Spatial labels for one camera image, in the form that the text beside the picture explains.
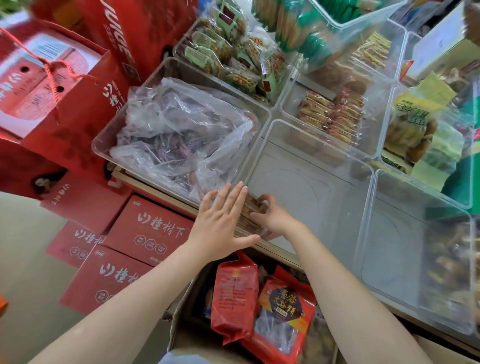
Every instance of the right hand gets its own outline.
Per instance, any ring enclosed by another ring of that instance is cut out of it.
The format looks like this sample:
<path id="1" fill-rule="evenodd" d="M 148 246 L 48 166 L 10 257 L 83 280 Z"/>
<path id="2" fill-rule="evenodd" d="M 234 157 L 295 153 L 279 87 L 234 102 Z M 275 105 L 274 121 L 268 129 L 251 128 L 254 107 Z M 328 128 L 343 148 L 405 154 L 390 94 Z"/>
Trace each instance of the right hand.
<path id="1" fill-rule="evenodd" d="M 298 223 L 298 220 L 276 203 L 272 194 L 263 194 L 258 199 L 268 202 L 269 211 L 266 214 L 252 212 L 250 219 L 268 230 L 264 236 L 265 240 L 272 240 L 287 234 L 288 230 Z"/>

